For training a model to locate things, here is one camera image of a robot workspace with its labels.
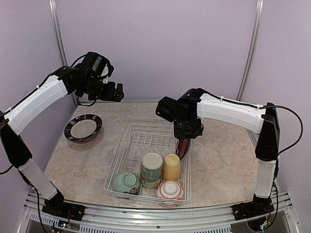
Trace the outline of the dark red oval dish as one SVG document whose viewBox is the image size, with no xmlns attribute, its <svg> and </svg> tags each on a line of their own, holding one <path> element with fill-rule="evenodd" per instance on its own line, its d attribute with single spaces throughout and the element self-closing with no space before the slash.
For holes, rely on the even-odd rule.
<svg viewBox="0 0 311 233">
<path fill-rule="evenodd" d="M 175 154 L 179 157 L 180 161 L 185 157 L 190 148 L 191 139 L 179 139 L 175 148 Z"/>
</svg>

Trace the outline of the black plate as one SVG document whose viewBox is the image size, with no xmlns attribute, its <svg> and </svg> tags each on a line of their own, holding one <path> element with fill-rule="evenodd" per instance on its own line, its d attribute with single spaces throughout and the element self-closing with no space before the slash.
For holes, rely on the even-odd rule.
<svg viewBox="0 0 311 233">
<path fill-rule="evenodd" d="M 84 114 L 72 119 L 65 127 L 64 136 L 73 142 L 80 138 L 98 135 L 102 127 L 102 119 L 94 114 Z"/>
</svg>

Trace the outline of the yellow cup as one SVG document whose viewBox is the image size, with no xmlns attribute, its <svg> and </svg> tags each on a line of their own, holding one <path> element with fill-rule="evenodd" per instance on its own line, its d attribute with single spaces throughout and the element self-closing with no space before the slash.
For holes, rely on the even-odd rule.
<svg viewBox="0 0 311 233">
<path fill-rule="evenodd" d="M 165 180 L 177 180 L 181 171 L 181 162 L 176 154 L 168 154 L 163 160 L 162 177 Z"/>
</svg>

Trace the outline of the teal floral mug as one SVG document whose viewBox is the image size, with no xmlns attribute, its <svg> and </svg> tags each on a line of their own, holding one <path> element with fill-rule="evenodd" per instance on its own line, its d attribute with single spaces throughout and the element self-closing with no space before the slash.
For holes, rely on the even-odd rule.
<svg viewBox="0 0 311 233">
<path fill-rule="evenodd" d="M 146 188 L 156 188 L 161 181 L 162 157 L 154 152 L 143 155 L 140 168 L 140 182 Z"/>
</svg>

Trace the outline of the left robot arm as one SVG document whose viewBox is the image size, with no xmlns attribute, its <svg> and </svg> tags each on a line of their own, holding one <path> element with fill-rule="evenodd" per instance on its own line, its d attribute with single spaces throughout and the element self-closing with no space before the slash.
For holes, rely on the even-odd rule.
<svg viewBox="0 0 311 233">
<path fill-rule="evenodd" d="M 124 97 L 121 83 L 108 82 L 114 67 L 104 56 L 88 52 L 81 63 L 62 66 L 49 74 L 27 96 L 0 115 L 0 138 L 10 164 L 46 199 L 49 208 L 58 216 L 68 211 L 57 188 L 49 181 L 21 139 L 27 126 L 52 104 L 66 95 L 88 95 L 90 100 L 120 102 Z"/>
</svg>

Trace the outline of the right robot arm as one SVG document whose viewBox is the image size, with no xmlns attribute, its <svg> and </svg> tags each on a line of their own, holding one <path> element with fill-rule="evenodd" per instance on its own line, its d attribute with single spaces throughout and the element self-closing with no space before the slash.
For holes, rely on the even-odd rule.
<svg viewBox="0 0 311 233">
<path fill-rule="evenodd" d="M 249 203 L 248 210 L 258 216 L 267 208 L 279 151 L 280 129 L 275 105 L 226 99 L 201 88 L 192 88 L 176 100 L 163 97 L 157 103 L 155 113 L 173 124 L 174 137 L 179 140 L 201 137 L 204 131 L 203 120 L 220 122 L 257 134 L 255 200 Z"/>
</svg>

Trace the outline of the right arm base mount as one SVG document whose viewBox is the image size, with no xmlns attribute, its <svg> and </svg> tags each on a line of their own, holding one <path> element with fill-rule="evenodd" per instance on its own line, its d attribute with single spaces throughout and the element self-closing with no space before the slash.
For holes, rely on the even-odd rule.
<svg viewBox="0 0 311 233">
<path fill-rule="evenodd" d="M 241 220 L 246 218 L 252 218 L 263 214 L 273 212 L 274 206 L 270 197 L 259 198 L 256 195 L 253 196 L 252 201 L 242 202 L 232 206 L 232 211 L 235 220 Z"/>
</svg>

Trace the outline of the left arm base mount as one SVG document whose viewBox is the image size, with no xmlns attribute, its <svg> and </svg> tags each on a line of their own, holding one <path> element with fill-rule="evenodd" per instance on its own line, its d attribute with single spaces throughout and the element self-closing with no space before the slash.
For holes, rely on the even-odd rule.
<svg viewBox="0 0 311 233">
<path fill-rule="evenodd" d="M 67 220 L 82 221 L 85 207 L 83 205 L 65 202 L 62 199 L 45 200 L 42 211 Z"/>
</svg>

